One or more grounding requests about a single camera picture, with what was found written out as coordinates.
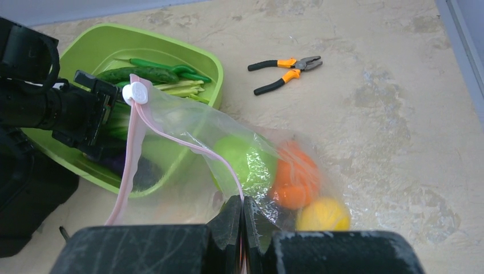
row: pliers jaw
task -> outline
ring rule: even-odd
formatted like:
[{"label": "pliers jaw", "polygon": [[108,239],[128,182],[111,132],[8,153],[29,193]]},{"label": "pliers jaw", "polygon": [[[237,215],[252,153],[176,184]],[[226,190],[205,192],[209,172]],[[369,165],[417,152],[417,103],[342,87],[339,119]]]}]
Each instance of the pliers jaw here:
[{"label": "pliers jaw", "polygon": [[294,64],[294,69],[301,70],[301,71],[308,71],[308,70],[315,69],[316,67],[322,65],[322,61],[320,60],[321,60],[320,56],[311,56],[311,57],[303,58]]}]

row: yellow ball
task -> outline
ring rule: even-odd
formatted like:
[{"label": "yellow ball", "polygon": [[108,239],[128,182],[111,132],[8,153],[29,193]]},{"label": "yellow ball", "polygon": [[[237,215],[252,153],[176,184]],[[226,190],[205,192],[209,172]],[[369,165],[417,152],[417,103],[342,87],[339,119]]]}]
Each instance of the yellow ball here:
[{"label": "yellow ball", "polygon": [[347,231],[350,214],[346,207],[333,198],[319,198],[310,203],[298,215],[298,231]]}]

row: gray wall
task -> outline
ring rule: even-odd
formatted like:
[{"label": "gray wall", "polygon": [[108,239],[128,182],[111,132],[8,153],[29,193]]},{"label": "gray wall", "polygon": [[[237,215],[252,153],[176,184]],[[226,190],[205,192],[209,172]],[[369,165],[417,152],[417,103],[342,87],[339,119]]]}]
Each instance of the gray wall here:
[{"label": "gray wall", "polygon": [[477,54],[484,63],[484,1],[456,0],[474,42]]},{"label": "gray wall", "polygon": [[22,25],[36,26],[201,1],[203,0],[0,0],[0,16]]}]

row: green vegetable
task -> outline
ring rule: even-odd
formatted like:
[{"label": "green vegetable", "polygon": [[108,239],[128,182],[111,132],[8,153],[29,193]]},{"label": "green vegetable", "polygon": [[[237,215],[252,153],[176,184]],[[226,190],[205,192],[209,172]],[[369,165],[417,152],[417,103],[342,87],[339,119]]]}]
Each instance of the green vegetable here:
[{"label": "green vegetable", "polygon": [[202,103],[205,103],[205,104],[210,103],[209,100],[207,100],[205,98],[202,98],[200,96],[197,96],[195,94],[190,94],[188,97],[191,98],[191,99],[193,99],[193,100],[195,100],[195,101],[202,102]]},{"label": "green vegetable", "polygon": [[203,92],[204,89],[201,87],[175,87],[169,90],[164,90],[163,92],[176,97],[189,97],[192,94],[198,94]]},{"label": "green vegetable", "polygon": [[117,84],[119,82],[127,81],[130,78],[130,74],[136,74],[137,76],[152,82],[177,83],[179,81],[176,74],[159,67],[115,68],[113,70],[104,71],[96,77],[108,83]]},{"label": "green vegetable", "polygon": [[143,60],[143,59],[138,59],[138,58],[131,58],[128,60],[125,60],[125,59],[118,59],[118,60],[129,62],[130,64],[138,67],[160,67],[162,69],[170,70],[172,73],[176,75],[184,72],[196,74],[196,70],[193,67],[190,67],[187,65],[167,66],[167,65],[163,65],[163,64]]},{"label": "green vegetable", "polygon": [[117,103],[112,110],[109,121],[101,128],[101,133],[120,140],[126,140],[128,138],[130,114],[130,106],[123,103]]},{"label": "green vegetable", "polygon": [[124,87],[126,86],[127,84],[131,84],[130,81],[123,81],[123,82],[119,82],[116,84],[117,87]]},{"label": "green vegetable", "polygon": [[187,73],[187,72],[181,73],[178,76],[183,77],[185,79],[189,79],[189,80],[201,80],[204,83],[210,83],[212,81],[212,79],[210,79],[209,77],[206,77],[206,76],[203,76],[203,75],[200,75],[200,74],[190,74],[190,73]]},{"label": "green vegetable", "polygon": [[[131,82],[130,81],[122,81],[122,82],[117,83],[116,86],[124,87],[127,84],[131,84]],[[161,83],[160,82],[153,82],[153,85],[156,85],[156,84],[161,84]]]},{"label": "green vegetable", "polygon": [[155,87],[164,91],[164,90],[167,90],[169,88],[174,88],[174,87],[200,86],[201,84],[203,84],[203,81],[185,80],[185,81],[180,81],[176,84],[157,84],[157,85],[155,85]]}]

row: floor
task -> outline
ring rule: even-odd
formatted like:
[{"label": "floor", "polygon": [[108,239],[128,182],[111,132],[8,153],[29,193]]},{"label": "floor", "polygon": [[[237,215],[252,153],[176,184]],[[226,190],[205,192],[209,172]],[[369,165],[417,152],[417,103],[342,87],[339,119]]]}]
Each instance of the floor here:
[{"label": "floor", "polygon": [[2,1],[0,2],[0,16],[26,26],[39,26],[200,1],[204,0],[140,0],[136,2],[130,0],[106,0],[103,2],[96,0],[38,0],[35,9],[23,8],[29,4],[29,0],[10,3]]},{"label": "floor", "polygon": [[[354,229],[402,234],[427,273],[482,272],[484,135],[433,0],[212,0],[38,30],[62,51],[100,22],[214,53],[225,70],[221,110],[316,141]],[[253,96],[283,71],[248,72],[248,64],[312,55],[324,66]],[[47,273],[64,244],[58,227],[101,225],[114,201],[81,181],[20,254],[0,260],[0,272]],[[133,223],[146,221],[138,210]]]}]

